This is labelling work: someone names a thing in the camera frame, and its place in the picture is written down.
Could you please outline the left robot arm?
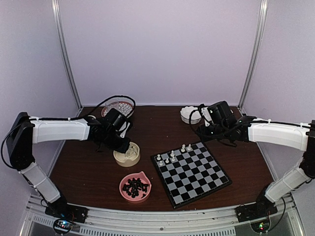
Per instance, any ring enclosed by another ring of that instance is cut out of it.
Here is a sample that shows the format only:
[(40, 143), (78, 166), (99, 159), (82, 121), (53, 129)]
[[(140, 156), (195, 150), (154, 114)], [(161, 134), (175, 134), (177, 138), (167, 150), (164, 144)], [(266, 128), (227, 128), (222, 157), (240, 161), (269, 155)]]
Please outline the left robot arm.
[(126, 132), (132, 126), (128, 118), (116, 109), (104, 117), (38, 118), (21, 112), (6, 137), (10, 165), (19, 171), (51, 205), (59, 218), (67, 218), (71, 208), (59, 189), (36, 163), (32, 154), (34, 144), (50, 141), (91, 141), (111, 150), (125, 153), (130, 139)]

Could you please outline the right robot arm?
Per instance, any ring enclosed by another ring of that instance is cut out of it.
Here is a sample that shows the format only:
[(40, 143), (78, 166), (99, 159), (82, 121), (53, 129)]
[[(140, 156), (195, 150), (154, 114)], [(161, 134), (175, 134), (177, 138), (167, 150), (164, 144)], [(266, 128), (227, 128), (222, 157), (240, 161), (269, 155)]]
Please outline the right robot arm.
[(228, 140), (253, 143), (271, 143), (298, 149), (303, 152), (300, 161), (284, 176), (262, 191), (252, 212), (257, 217), (264, 216), (271, 203), (278, 201), (285, 194), (295, 190), (315, 177), (315, 123), (287, 123), (242, 116), (237, 119), (226, 101), (211, 106), (203, 104), (197, 111), (205, 120), (195, 133), (204, 140)]

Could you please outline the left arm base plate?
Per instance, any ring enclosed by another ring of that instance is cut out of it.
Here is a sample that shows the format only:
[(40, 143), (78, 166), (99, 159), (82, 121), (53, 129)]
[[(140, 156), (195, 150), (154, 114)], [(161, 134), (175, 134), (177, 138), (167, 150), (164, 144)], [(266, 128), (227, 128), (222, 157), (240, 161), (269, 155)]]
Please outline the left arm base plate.
[(85, 223), (88, 209), (82, 206), (69, 205), (65, 202), (49, 203), (45, 214), (71, 222)]

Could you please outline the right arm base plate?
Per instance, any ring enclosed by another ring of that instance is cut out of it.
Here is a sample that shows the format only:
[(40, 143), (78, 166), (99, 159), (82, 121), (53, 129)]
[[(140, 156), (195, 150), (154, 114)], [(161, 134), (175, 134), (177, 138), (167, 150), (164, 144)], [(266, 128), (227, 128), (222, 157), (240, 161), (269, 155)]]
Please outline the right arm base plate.
[(245, 222), (275, 214), (278, 212), (278, 209), (274, 203), (262, 201), (249, 205), (240, 205), (235, 208), (235, 212), (238, 222)]

